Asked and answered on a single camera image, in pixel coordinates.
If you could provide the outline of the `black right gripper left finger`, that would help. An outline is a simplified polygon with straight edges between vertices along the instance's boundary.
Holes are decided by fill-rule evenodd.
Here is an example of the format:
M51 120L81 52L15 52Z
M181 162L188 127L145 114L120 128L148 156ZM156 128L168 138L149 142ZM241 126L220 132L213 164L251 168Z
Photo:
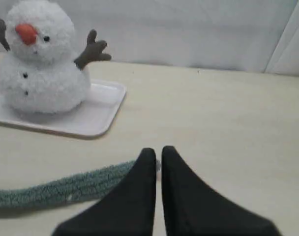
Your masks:
M127 175L99 202L61 222L55 236L150 236L156 202L156 155L141 150Z

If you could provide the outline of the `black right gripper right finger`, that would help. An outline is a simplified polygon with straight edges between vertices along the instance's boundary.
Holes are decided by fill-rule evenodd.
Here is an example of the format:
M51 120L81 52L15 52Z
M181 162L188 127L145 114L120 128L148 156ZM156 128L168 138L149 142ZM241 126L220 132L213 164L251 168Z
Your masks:
M205 183L174 146L161 155L161 191L168 236L279 236L269 219L222 196Z

